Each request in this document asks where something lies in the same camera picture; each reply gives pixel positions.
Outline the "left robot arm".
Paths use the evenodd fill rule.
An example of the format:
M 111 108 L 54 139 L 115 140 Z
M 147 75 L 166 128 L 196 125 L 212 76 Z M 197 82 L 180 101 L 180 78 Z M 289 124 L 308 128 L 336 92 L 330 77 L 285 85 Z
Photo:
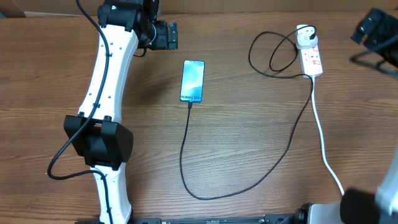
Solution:
M 64 130 L 93 174 L 101 213 L 97 223 L 130 223 L 126 163 L 133 133 L 121 124 L 122 101 L 130 64 L 138 49 L 176 50 L 177 25 L 158 20 L 160 2 L 105 1 L 95 22 L 98 51 L 90 85 L 76 116 Z

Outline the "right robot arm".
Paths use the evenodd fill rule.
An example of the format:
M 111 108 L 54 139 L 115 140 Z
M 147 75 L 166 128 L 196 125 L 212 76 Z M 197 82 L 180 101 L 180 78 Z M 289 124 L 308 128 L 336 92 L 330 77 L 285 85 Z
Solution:
M 350 62 L 397 78 L 397 70 L 382 67 L 386 62 L 397 66 L 396 17 L 373 8 L 359 22 L 351 39 L 367 51 L 351 56 Z M 397 153 L 376 193 L 348 189 L 340 202 L 303 204 L 282 223 L 397 223 Z

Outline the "blue Galaxy smartphone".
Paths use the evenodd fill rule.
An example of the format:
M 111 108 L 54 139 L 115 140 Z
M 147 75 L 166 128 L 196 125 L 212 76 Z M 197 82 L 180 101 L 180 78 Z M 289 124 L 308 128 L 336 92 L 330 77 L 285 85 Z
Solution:
M 180 101 L 200 103 L 203 97 L 205 62 L 185 60 L 183 63 Z

